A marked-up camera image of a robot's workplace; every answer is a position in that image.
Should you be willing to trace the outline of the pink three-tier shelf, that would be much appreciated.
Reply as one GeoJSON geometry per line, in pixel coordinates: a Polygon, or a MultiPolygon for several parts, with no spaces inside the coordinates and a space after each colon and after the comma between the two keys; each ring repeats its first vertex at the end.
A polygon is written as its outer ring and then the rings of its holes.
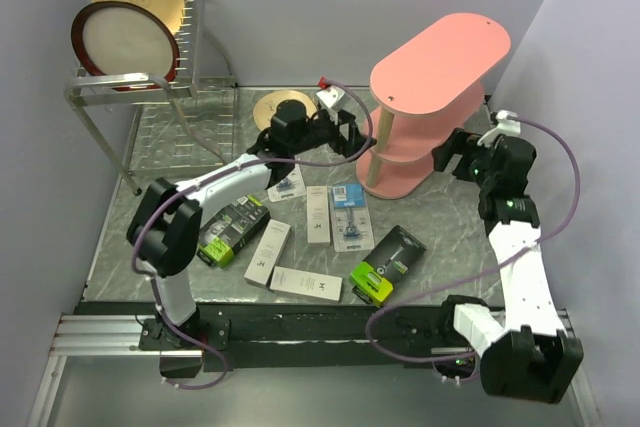
{"type": "Polygon", "coordinates": [[[434,170],[433,149],[479,110],[481,80],[510,48],[495,20],[453,13],[379,61],[370,75],[377,107],[364,125],[376,144],[356,162],[363,188],[382,199],[413,192],[434,170]]]}

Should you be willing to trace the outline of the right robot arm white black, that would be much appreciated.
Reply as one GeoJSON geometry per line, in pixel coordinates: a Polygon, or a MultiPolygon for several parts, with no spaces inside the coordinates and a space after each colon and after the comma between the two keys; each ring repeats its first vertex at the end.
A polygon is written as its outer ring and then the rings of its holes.
{"type": "Polygon", "coordinates": [[[484,391],[491,396],[557,404],[583,358],[580,340],[564,327],[551,297],[539,239],[535,202],[527,195],[528,174],[537,153],[518,137],[455,129],[433,151],[434,168],[453,156],[454,176],[479,188],[478,213],[500,264],[504,316],[497,319],[482,300],[451,295],[437,322],[449,345],[469,342],[479,357],[484,391]]]}

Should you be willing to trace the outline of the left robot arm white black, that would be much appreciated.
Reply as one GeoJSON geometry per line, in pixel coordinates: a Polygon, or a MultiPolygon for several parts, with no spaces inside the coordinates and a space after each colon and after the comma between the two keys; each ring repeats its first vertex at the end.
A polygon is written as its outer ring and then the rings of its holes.
{"type": "Polygon", "coordinates": [[[294,108],[275,114],[270,127],[235,161],[182,183],[153,181],[129,225],[132,270],[152,282],[164,319],[163,337],[172,346],[191,346],[199,334],[199,313],[187,267],[196,254],[203,221],[233,201],[267,190],[283,180],[298,155],[327,145],[344,161],[358,159],[376,143],[370,130],[359,131],[354,115],[312,117],[294,108]]]}

